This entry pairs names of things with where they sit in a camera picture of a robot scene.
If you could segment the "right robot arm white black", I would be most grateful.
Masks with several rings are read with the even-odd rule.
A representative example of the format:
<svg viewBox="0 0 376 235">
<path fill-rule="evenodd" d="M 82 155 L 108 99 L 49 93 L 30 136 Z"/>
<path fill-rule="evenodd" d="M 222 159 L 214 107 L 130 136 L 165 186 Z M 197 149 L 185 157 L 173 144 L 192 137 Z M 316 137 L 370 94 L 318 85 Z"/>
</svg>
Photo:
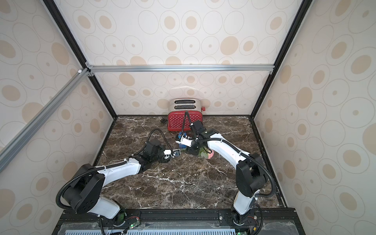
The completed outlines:
<svg viewBox="0 0 376 235">
<path fill-rule="evenodd" d="M 260 197 L 270 198 L 276 192 L 276 182 L 272 174 L 264 167 L 258 154 L 250 154 L 226 140 L 214 129 L 207 130 L 201 121 L 190 125 L 193 136 L 180 132 L 175 141 L 186 146 L 186 151 L 198 156 L 200 149 L 213 150 L 226 159 L 236 170 L 238 193 L 232 207 L 232 220 L 243 225 Z"/>
</svg>

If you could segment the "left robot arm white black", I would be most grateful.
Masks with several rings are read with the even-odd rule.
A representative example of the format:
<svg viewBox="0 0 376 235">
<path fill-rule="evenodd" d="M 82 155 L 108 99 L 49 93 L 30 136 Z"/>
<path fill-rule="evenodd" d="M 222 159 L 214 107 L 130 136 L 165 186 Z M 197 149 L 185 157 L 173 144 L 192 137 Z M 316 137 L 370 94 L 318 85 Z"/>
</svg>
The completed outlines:
<svg viewBox="0 0 376 235">
<path fill-rule="evenodd" d="M 104 186 L 119 179 L 148 170 L 155 162 L 167 163 L 180 156 L 179 149 L 166 149 L 157 139 L 146 142 L 143 149 L 121 162 L 92 166 L 83 165 L 57 193 L 56 204 L 77 214 L 92 213 L 107 219 L 119 220 L 124 216 L 121 206 L 101 196 Z"/>
</svg>

